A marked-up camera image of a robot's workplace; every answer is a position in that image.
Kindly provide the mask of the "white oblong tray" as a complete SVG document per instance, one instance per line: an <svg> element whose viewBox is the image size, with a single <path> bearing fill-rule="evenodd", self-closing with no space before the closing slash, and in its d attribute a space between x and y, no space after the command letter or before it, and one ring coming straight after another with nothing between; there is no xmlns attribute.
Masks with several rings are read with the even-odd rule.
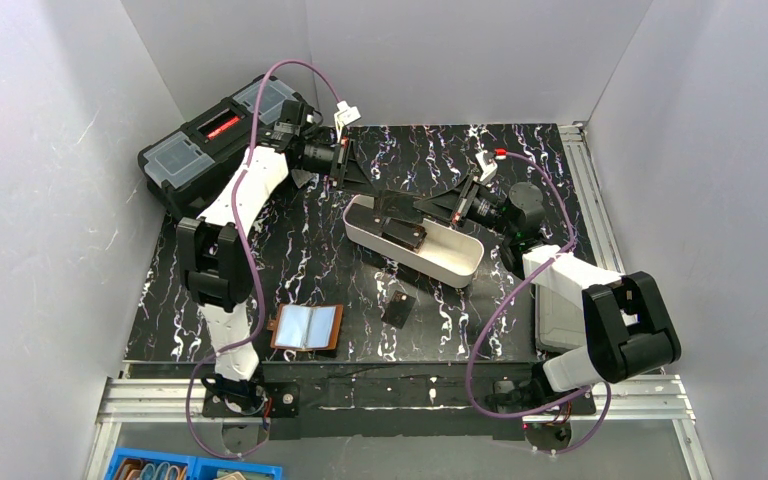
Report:
<svg viewBox="0 0 768 480"><path fill-rule="evenodd" d="M368 196L354 196L342 219L352 242L453 288L471 283L484 256L479 240L428 219L386 218Z"/></svg>

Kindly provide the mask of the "brown leather card holder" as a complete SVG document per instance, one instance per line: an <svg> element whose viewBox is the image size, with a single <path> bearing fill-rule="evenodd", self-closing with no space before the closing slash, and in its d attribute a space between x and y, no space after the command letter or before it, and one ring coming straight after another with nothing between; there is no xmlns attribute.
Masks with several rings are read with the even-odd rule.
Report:
<svg viewBox="0 0 768 480"><path fill-rule="evenodd" d="M273 349L291 351L335 350L343 317L342 305L281 304L268 329Z"/></svg>

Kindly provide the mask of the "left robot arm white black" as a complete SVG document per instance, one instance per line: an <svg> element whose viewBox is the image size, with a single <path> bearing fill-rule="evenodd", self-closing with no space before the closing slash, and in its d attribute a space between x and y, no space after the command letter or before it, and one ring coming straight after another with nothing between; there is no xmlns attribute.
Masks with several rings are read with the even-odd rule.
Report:
<svg viewBox="0 0 768 480"><path fill-rule="evenodd" d="M254 295L263 305L265 296L248 233L274 191L299 170L326 177L336 189L376 193L347 137L316 140L313 115L309 104L286 101L276 121L250 131L239 164L214 201L178 222L180 280L207 321L215 372L224 380L245 383L259 364L252 342L265 313L251 322L246 302Z"/></svg>

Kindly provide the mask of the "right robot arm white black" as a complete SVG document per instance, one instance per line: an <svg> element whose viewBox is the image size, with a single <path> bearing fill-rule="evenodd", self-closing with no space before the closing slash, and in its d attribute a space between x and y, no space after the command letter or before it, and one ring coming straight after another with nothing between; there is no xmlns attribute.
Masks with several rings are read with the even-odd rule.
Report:
<svg viewBox="0 0 768 480"><path fill-rule="evenodd" d="M501 198L467 179L414 206L455 226L470 220L501 234L504 266L576 309L583 346L537 364L521 395L550 400L597 382L618 383L681 357L681 343L655 279L642 271L619 274L598 268L548 244L541 232L546 211L538 187L519 182Z"/></svg>

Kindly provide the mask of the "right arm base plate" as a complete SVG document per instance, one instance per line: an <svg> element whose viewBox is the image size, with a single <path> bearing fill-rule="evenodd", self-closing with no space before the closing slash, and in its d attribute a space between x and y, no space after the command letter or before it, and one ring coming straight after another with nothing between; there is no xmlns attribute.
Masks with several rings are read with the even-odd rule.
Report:
<svg viewBox="0 0 768 480"><path fill-rule="evenodd" d="M485 406L495 418L521 419L542 415L547 410L575 404L589 394L593 384L574 387L561 392L554 391L543 378L498 380L483 397Z"/></svg>

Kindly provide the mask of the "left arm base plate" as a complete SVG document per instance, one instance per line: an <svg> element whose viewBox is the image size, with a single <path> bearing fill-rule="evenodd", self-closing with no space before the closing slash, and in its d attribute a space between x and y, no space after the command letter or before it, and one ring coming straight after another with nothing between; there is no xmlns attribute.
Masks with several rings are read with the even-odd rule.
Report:
<svg viewBox="0 0 768 480"><path fill-rule="evenodd" d="M253 398L205 393L201 415L205 418L295 418L300 412L301 389L294 382L270 382L251 387Z"/></svg>

